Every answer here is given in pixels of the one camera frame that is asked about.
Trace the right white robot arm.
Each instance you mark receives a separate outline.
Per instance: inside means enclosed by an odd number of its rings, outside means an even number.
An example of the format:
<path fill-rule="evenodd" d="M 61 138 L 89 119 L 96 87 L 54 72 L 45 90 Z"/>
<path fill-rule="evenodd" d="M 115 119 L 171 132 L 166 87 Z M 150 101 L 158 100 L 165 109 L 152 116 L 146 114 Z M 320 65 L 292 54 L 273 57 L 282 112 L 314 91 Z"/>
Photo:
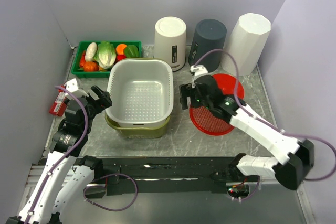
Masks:
<path fill-rule="evenodd" d="M 267 149 L 272 157 L 239 154 L 229 169 L 230 177 L 241 181 L 246 176 L 273 177 L 281 185 L 296 190 L 314 165 L 311 141 L 286 136 L 259 115 L 242 99 L 223 94 L 215 78 L 209 74 L 180 86 L 182 109 L 204 107 L 227 124 L 243 131 Z"/>

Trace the dark grey round bucket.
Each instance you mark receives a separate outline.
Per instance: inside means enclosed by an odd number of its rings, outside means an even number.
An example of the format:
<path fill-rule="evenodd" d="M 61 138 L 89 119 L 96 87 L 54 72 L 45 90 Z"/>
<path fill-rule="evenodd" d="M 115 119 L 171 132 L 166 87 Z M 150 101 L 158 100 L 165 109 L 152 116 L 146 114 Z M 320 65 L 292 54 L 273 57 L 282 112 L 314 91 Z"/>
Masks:
<path fill-rule="evenodd" d="M 194 37 L 188 56 L 190 66 L 194 65 L 204 54 L 213 49 L 222 49 L 227 34 L 226 26 L 215 19 L 201 20 L 195 28 Z M 214 52 L 204 58 L 199 64 L 208 72 L 217 70 L 221 53 Z"/>

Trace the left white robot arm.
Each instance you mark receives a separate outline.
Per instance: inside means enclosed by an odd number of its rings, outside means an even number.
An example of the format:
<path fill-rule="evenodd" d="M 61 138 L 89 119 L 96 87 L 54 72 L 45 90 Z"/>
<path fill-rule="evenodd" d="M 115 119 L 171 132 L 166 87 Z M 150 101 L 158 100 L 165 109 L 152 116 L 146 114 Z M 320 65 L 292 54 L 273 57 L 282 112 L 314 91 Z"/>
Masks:
<path fill-rule="evenodd" d="M 79 88 L 58 86 L 58 89 L 71 97 L 66 102 L 65 117 L 52 136 L 47 162 L 32 195 L 19 214 L 8 218 L 7 223 L 60 223 L 61 212 L 71 197 L 88 183 L 103 179 L 103 161 L 85 156 L 70 181 L 64 182 L 88 140 L 93 119 L 112 106 L 110 95 L 98 86 L 91 87 L 97 99 Z"/>

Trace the large white faceted container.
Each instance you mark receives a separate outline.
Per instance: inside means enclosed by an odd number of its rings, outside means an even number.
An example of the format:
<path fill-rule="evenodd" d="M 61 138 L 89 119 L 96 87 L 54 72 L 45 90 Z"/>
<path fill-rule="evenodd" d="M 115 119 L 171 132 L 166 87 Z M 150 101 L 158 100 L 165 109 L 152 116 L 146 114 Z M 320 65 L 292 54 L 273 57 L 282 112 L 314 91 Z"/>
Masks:
<path fill-rule="evenodd" d="M 239 74 L 252 73 L 271 31 L 271 22 L 261 14 L 241 15 L 229 38 L 224 51 L 236 61 Z"/>

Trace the white round bucket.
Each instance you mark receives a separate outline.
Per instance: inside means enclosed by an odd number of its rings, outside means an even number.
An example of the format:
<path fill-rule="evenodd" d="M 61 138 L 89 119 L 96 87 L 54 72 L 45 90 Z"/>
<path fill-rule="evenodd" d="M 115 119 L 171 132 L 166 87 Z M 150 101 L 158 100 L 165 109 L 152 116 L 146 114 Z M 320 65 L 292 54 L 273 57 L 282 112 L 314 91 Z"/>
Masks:
<path fill-rule="evenodd" d="M 155 24 L 154 58 L 178 71 L 186 60 L 186 23 L 177 17 L 163 17 Z"/>

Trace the red mesh basket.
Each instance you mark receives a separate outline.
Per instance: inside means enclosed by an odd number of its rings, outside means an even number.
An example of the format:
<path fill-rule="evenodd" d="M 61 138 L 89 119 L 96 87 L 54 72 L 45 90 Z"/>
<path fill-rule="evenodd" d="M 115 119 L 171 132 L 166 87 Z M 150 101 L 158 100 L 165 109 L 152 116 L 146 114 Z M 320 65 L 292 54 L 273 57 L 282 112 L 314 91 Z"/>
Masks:
<path fill-rule="evenodd" d="M 238 85 L 238 99 L 244 105 L 244 88 L 237 79 L 231 75 L 218 73 L 212 75 L 223 95 L 215 102 L 214 109 L 207 109 L 202 106 L 200 108 L 193 108 L 190 105 L 189 113 L 193 124 L 202 132 L 208 135 L 224 135 L 234 129 L 230 125 L 232 116 L 237 114 L 239 108 L 234 97 L 234 87 Z"/>

